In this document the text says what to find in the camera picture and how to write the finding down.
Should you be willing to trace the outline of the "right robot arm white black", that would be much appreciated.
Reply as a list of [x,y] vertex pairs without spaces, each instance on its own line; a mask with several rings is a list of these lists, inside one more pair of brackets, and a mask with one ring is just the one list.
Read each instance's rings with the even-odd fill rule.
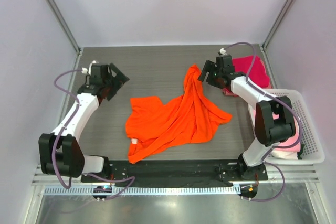
[[236,171],[241,179],[255,179],[266,157],[296,133],[291,100],[277,97],[252,82],[245,73],[237,72],[231,55],[217,56],[216,61],[205,61],[198,78],[216,88],[227,88],[241,97],[255,111],[255,139],[250,147],[240,154]]

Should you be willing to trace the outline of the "orange t shirt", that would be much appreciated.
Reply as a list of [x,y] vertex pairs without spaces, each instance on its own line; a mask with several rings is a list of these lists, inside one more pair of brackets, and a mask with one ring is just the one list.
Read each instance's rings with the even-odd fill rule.
[[131,140],[128,160],[131,164],[185,144],[212,140],[218,128],[233,116],[220,109],[203,94],[197,65],[188,68],[183,80],[183,94],[163,104],[159,97],[132,98],[132,113],[125,123]]

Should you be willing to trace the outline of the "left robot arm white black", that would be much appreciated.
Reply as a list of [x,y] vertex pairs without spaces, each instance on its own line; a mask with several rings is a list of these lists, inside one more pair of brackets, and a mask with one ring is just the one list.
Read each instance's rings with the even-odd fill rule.
[[84,155],[79,140],[88,120],[104,100],[111,100],[129,78],[113,63],[93,61],[88,68],[78,70],[85,82],[76,94],[68,92],[74,103],[60,124],[38,140],[40,165],[44,174],[78,178],[93,173],[105,182],[112,174],[108,158]]

